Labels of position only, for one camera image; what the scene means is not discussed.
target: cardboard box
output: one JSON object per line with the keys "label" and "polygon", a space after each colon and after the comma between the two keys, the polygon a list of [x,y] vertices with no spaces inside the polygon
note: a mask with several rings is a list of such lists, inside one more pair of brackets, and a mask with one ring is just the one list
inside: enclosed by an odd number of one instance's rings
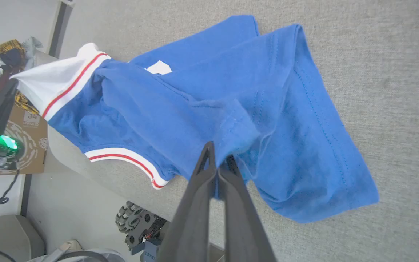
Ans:
{"label": "cardboard box", "polygon": [[[48,149],[46,121],[39,115],[29,113],[14,105],[4,134],[24,143],[25,153],[20,159],[20,174],[43,173]],[[16,171],[0,171],[0,175],[7,174],[16,174]]]}

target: blue t-shirt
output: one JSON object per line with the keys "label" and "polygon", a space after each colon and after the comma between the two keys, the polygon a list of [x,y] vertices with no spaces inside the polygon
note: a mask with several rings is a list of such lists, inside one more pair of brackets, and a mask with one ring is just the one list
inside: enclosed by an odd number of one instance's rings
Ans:
{"label": "blue t-shirt", "polygon": [[91,160],[137,165],[155,188],[189,179],[213,141],[216,164],[233,154],[268,205],[297,222],[379,199],[300,25],[259,36],[252,16],[231,17],[129,63],[106,57],[78,83],[43,111],[49,124]]}

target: white wall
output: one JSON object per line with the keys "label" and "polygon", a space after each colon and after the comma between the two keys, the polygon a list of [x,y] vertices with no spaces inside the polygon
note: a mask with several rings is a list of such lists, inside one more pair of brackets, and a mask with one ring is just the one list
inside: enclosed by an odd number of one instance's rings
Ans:
{"label": "white wall", "polygon": [[[17,39],[24,41],[34,36],[48,50],[48,41],[55,22],[58,0],[0,0],[0,43]],[[0,196],[7,189],[13,175],[0,176]],[[10,201],[0,205],[0,215],[18,214],[24,176],[20,176],[8,194]]]}
{"label": "white wall", "polygon": [[[9,187],[15,175],[0,175],[0,197]],[[0,205],[0,216],[10,214],[20,214],[22,204],[22,192],[24,190],[25,175],[19,175],[12,189],[7,193],[9,202]]]}

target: stitching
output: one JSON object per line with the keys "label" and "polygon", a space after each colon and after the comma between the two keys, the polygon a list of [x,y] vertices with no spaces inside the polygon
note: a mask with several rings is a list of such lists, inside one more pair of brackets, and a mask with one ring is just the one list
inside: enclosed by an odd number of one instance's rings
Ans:
{"label": "stitching", "polygon": [[299,73],[295,70],[295,68],[293,68],[293,71],[294,71],[294,73],[297,75],[298,79],[302,82],[303,88],[304,88],[304,90],[305,90],[306,98],[308,99],[308,101],[309,101],[309,103],[310,103],[311,109],[312,109],[312,110],[313,110],[313,112],[315,113],[316,120],[318,121],[318,124],[319,124],[319,126],[321,127],[321,130],[323,131],[324,137],[325,137],[325,138],[326,138],[326,140],[328,141],[329,146],[331,146],[331,149],[332,149],[332,154],[334,155],[334,159],[336,159],[336,163],[337,163],[337,165],[339,166],[340,176],[341,176],[341,178],[342,178],[342,182],[344,183],[344,186],[345,186],[345,188],[346,188],[346,194],[347,194],[347,198],[348,198],[348,201],[349,201],[349,206],[350,206],[350,209],[351,209],[351,207],[352,207],[352,203],[351,203],[351,200],[350,200],[350,192],[349,192],[348,186],[347,186],[347,184],[346,184],[346,180],[345,180],[345,177],[344,177],[344,172],[342,171],[342,168],[340,168],[340,163],[339,163],[339,159],[337,158],[336,151],[334,150],[334,147],[332,146],[331,140],[328,138],[328,136],[327,136],[327,134],[326,134],[326,131],[324,130],[323,125],[321,124],[321,121],[319,121],[319,116],[318,116],[318,113],[316,112],[316,110],[315,110],[315,108],[314,108],[314,106],[313,106],[313,102],[311,101],[310,96],[308,95],[308,91],[307,91],[307,88],[306,88],[306,85],[305,85],[304,80],[303,80],[303,79],[302,79],[302,77],[299,75]]}
{"label": "stitching", "polygon": [[[308,83],[309,84],[311,84],[311,81],[310,81],[310,78],[309,78],[309,76],[308,76],[308,74],[301,68],[301,71],[304,73],[304,75],[305,75],[305,77],[306,77],[306,79],[308,80]],[[341,144],[339,143],[339,141],[336,139],[336,136],[334,136],[334,134],[332,133],[332,130],[331,130],[331,127],[329,126],[329,122],[328,121],[326,121],[326,126],[327,126],[327,128],[329,129],[329,132],[331,133],[331,136],[332,136],[332,138],[334,139],[334,141],[337,143],[337,145],[338,145],[338,148],[339,148],[339,151],[340,151],[340,154],[341,154],[341,156],[342,156],[342,160],[344,161],[344,165],[346,166],[346,173],[348,174],[349,173],[349,165],[347,164],[347,160],[346,160],[346,157],[345,157],[345,155],[344,155],[344,151],[342,150],[342,146],[341,146]],[[344,179],[344,177],[342,178],[343,179],[343,181],[344,181],[344,185],[346,186],[346,188],[347,188],[347,184],[346,184],[346,182],[345,182],[345,179]]]}
{"label": "stitching", "polygon": [[241,116],[240,118],[238,118],[238,119],[236,119],[236,118],[232,118],[232,119],[234,119],[235,121],[234,121],[234,123],[232,123],[232,125],[231,125],[231,127],[228,129],[228,131],[227,131],[227,133],[226,133],[226,136],[223,136],[222,138],[221,138],[221,141],[218,143],[218,148],[221,146],[221,144],[226,140],[226,138],[227,138],[227,136],[229,135],[229,134],[231,134],[232,133],[232,130],[234,129],[234,126],[236,126],[236,124],[238,124],[238,122],[240,122],[240,120],[243,118],[243,116]]}
{"label": "stitching", "polygon": [[255,25],[255,35],[259,36],[260,33],[258,32],[258,24],[256,23],[255,17],[251,17],[253,19],[253,24]]}
{"label": "stitching", "polygon": [[279,37],[276,37],[276,57],[274,59],[274,63],[277,63],[279,55]]}
{"label": "stitching", "polygon": [[253,100],[253,114],[251,115],[251,119],[253,119],[253,121],[255,121],[255,108],[256,108],[256,99],[257,98],[258,98],[258,90],[256,91],[255,99]]}
{"label": "stitching", "polygon": [[261,122],[261,116],[262,116],[261,112],[263,111],[263,104],[264,104],[264,99],[262,98],[261,103],[260,103],[260,112],[258,113],[260,117],[258,118],[258,122],[256,123],[256,126],[258,126]]}
{"label": "stitching", "polygon": [[268,64],[268,73],[271,72],[271,60],[272,60],[272,38],[274,36],[271,37],[271,45],[270,45],[270,49],[269,49],[269,64]]}
{"label": "stitching", "polygon": [[232,116],[232,114],[235,112],[235,110],[236,110],[235,108],[232,108],[231,112],[228,113],[228,117],[226,117],[224,119],[224,121],[221,124],[219,124],[219,129],[221,129],[224,126],[224,124],[226,124],[226,122],[227,122],[227,120],[229,120],[229,118],[232,118],[232,119],[235,120],[235,118],[233,118],[233,116]]}

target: yellow patterned cloth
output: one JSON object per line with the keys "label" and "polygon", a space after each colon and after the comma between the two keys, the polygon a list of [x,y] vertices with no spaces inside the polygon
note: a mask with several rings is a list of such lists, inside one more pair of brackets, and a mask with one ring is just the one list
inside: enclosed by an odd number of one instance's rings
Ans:
{"label": "yellow patterned cloth", "polygon": [[18,64],[21,69],[23,70],[23,68],[25,67],[25,48],[22,46],[22,44],[16,40],[10,40],[7,42],[4,42],[0,45],[0,54],[6,54],[7,52],[9,52],[12,49],[17,49],[20,53],[20,64]]}
{"label": "yellow patterned cloth", "polygon": [[15,104],[18,107],[23,108],[32,114],[40,114],[38,109],[36,109],[36,107],[30,102],[30,100],[28,100],[26,96],[20,93],[20,91],[17,91],[17,93],[15,94]]}

